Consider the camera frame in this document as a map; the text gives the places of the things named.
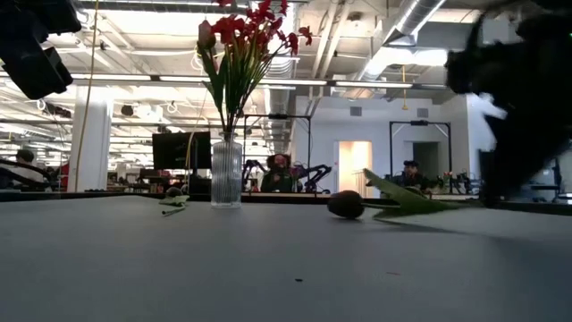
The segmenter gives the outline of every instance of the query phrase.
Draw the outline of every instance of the table surface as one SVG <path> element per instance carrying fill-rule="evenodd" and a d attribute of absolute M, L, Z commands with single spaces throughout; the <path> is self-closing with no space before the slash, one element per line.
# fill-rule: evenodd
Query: table surface
<path fill-rule="evenodd" d="M 4 203 L 0 321 L 572 321 L 572 217 Z"/>

